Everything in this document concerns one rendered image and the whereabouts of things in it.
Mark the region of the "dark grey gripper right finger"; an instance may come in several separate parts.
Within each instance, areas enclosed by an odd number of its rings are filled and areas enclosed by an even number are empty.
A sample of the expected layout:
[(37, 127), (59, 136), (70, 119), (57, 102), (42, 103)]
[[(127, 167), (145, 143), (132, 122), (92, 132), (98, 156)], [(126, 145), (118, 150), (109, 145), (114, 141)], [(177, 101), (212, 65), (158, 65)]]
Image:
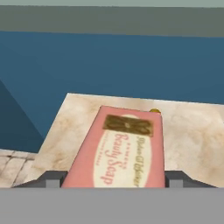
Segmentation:
[(183, 171), (166, 171), (165, 186), (168, 188), (211, 187), (211, 185), (190, 178)]

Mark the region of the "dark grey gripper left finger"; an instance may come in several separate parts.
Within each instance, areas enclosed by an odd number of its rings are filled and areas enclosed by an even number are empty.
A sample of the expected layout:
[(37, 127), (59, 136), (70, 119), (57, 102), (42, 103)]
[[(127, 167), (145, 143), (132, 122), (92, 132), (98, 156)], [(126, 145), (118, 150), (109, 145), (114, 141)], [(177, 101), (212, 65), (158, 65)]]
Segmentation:
[(39, 178), (18, 185), (18, 187), (61, 188), (66, 176), (67, 171), (45, 171)]

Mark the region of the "pink bar soap box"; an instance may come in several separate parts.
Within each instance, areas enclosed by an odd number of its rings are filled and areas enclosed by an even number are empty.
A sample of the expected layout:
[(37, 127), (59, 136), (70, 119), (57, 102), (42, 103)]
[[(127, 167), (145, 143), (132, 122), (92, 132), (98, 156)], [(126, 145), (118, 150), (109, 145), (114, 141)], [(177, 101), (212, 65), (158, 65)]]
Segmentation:
[(164, 187), (162, 116), (100, 107), (62, 186)]

